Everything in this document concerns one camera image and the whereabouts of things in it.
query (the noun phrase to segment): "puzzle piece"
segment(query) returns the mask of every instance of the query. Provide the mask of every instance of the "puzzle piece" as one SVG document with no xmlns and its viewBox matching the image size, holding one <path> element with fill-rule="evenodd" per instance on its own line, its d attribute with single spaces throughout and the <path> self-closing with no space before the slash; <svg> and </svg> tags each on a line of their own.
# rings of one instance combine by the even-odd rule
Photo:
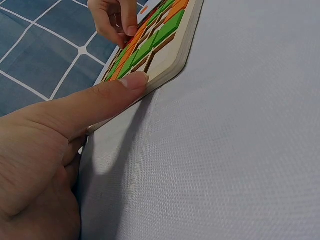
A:
<svg viewBox="0 0 320 240">
<path fill-rule="evenodd" d="M 152 48 L 153 48 L 153 44 L 154 41 L 158 35 L 159 31 L 157 31 L 155 34 L 152 35 L 152 37 L 150 37 L 143 45 L 142 47 L 138 50 L 138 53 L 133 61 L 133 65 L 137 65 L 137 63 L 139 63 L 142 59 L 144 59 L 145 56 L 147 56 Z"/>
<path fill-rule="evenodd" d="M 180 25 L 180 22 L 184 16 L 185 10 L 181 10 L 173 18 L 171 18 L 158 33 L 153 46 L 156 47 L 162 43 L 167 37 L 169 37 L 173 32 L 175 32 Z"/>
<path fill-rule="evenodd" d="M 168 16 L 165 18 L 164 23 L 166 24 L 170 19 L 172 19 L 177 13 L 181 10 L 186 9 L 188 6 L 189 0 L 180 0 L 172 6 Z"/>
<path fill-rule="evenodd" d="M 174 2 L 175 2 L 175 0 L 168 0 L 168 1 L 166 1 L 166 3 L 162 6 L 162 12 L 164 12 L 165 10 L 167 10 L 167 8 L 169 8 Z"/>
<path fill-rule="evenodd" d="M 118 76 L 119 78 L 123 78 L 131 70 L 131 68 L 133 67 L 133 61 L 135 60 L 137 54 L 138 51 L 135 51 L 135 53 L 125 62 Z"/>
</svg>

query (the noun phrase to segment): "board game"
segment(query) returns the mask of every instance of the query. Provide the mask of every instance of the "board game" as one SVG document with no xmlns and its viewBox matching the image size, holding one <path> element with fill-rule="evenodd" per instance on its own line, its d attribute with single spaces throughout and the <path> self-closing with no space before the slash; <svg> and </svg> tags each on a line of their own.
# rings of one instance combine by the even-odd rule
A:
<svg viewBox="0 0 320 240">
<path fill-rule="evenodd" d="M 149 76 L 145 95 L 175 78 L 185 67 L 204 0 L 157 0 L 140 15 L 138 32 L 116 48 L 96 84 L 143 71 Z M 106 122 L 91 128 L 91 132 Z"/>
</svg>

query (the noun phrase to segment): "white fabric surface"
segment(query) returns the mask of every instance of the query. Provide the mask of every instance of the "white fabric surface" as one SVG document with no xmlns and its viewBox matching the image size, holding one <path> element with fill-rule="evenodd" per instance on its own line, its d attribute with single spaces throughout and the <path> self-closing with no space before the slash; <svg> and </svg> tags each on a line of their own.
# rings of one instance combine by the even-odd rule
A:
<svg viewBox="0 0 320 240">
<path fill-rule="evenodd" d="M 90 137 L 81 238 L 320 239 L 319 9 L 206 0 L 180 76 Z"/>
</svg>

